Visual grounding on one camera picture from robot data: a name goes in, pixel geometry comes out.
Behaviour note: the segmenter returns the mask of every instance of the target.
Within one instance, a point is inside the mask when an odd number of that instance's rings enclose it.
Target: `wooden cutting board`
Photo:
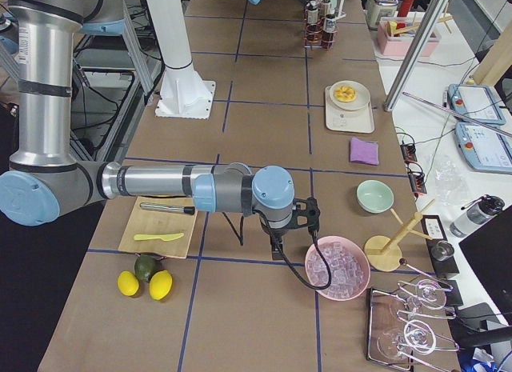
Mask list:
[[[194,205],[191,198],[138,197],[119,243],[119,250],[135,254],[159,254],[168,258],[186,258],[198,212],[196,211],[194,215],[190,215],[143,210],[140,207],[141,202],[165,204],[167,206]],[[184,233],[183,237],[170,242],[164,242],[160,239],[134,240],[136,234],[177,234],[180,232]]]

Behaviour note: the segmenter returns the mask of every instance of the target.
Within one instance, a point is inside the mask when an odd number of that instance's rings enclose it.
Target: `white table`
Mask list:
[[[450,20],[447,24],[451,29],[451,33],[445,26],[438,25],[442,40],[431,56],[420,58],[420,61],[449,65],[464,62],[474,56],[455,22]],[[397,60],[401,58],[382,56],[377,45],[376,35],[377,33],[374,32],[375,55],[378,60],[384,87],[386,92],[388,92],[401,63],[385,60],[385,58]],[[476,59],[460,66],[448,67],[417,63],[404,91],[441,105],[443,91],[448,85],[460,83],[468,69],[477,64],[478,61]],[[508,121],[503,129],[512,132],[512,117],[508,111],[503,111]],[[400,131],[400,128],[402,128],[405,132],[412,135],[416,142],[438,138],[441,135],[446,118],[449,119],[445,132],[453,129],[456,123],[455,119],[448,114],[427,107],[405,96],[398,100],[393,110],[393,118],[394,124],[396,127],[399,127],[397,131]],[[431,166],[436,145],[437,140],[417,145],[416,155],[425,173],[429,171]],[[457,172],[460,173],[462,181],[466,184],[466,191],[458,190],[452,192],[448,198],[444,198],[445,202],[440,202],[439,200],[443,199],[443,193],[440,183],[436,181],[436,170],[440,169],[442,162],[447,162],[446,160],[453,164]],[[453,236],[448,227],[462,213],[460,210],[461,206],[484,194],[499,196],[504,200],[506,206],[509,206],[512,203],[511,180],[512,176],[507,174],[488,174],[472,170],[457,148],[454,133],[451,133],[441,140],[434,157],[434,164],[426,182],[428,194],[420,196],[417,200],[417,208],[421,209],[430,200],[436,198],[436,203],[428,209],[427,213],[440,216],[448,241],[454,244],[454,258],[460,271],[460,275],[454,277],[454,280],[458,284],[464,301],[462,308],[486,302],[493,312],[499,312],[462,254],[458,246],[461,239]]]

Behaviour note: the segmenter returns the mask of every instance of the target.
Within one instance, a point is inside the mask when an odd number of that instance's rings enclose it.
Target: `mint green bowl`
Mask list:
[[[394,202],[391,188],[377,180],[366,180],[359,184],[357,194],[361,208],[372,214],[388,210]]]

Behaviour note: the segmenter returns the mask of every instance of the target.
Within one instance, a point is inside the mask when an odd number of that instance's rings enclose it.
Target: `white pillar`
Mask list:
[[[215,82],[194,70],[181,0],[147,0],[154,30],[166,64],[157,116],[208,118]]]

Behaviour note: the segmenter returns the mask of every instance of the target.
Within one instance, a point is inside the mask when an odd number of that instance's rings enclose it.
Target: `white plate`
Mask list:
[[[336,99],[336,96],[334,96],[334,92],[336,89],[338,89],[340,86],[351,86],[356,91],[356,98],[352,102],[340,102]],[[329,96],[330,99],[333,101],[334,104],[339,106],[340,108],[344,110],[360,110],[361,108],[364,108],[368,105],[370,102],[370,92],[368,89],[359,82],[352,82],[351,80],[343,80],[342,82],[336,82],[333,84],[329,90]]]

